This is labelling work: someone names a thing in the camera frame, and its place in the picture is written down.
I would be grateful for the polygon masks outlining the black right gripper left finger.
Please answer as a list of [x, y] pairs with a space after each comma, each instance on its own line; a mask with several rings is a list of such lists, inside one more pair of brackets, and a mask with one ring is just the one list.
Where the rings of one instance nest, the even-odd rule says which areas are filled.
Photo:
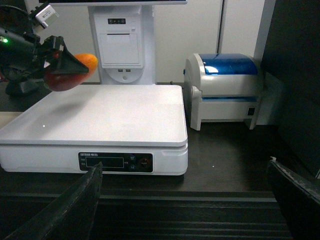
[[6, 240], [88, 240], [101, 196], [98, 163]]

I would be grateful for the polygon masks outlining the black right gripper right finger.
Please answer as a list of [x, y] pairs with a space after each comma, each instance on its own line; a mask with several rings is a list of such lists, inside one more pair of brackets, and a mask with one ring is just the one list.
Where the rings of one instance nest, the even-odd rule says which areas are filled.
[[267, 179], [294, 240], [320, 238], [320, 186], [271, 157]]

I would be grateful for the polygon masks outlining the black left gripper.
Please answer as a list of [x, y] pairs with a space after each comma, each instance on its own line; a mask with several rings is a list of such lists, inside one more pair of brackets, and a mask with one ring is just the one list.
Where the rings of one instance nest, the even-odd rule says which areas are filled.
[[2, 82], [43, 79], [45, 70], [53, 75], [87, 74], [89, 68], [73, 56], [62, 36], [50, 36], [43, 42], [43, 67], [38, 62], [40, 37], [34, 33], [42, 24], [37, 16], [46, 4], [30, 13], [14, 4], [0, 6], [0, 79]]

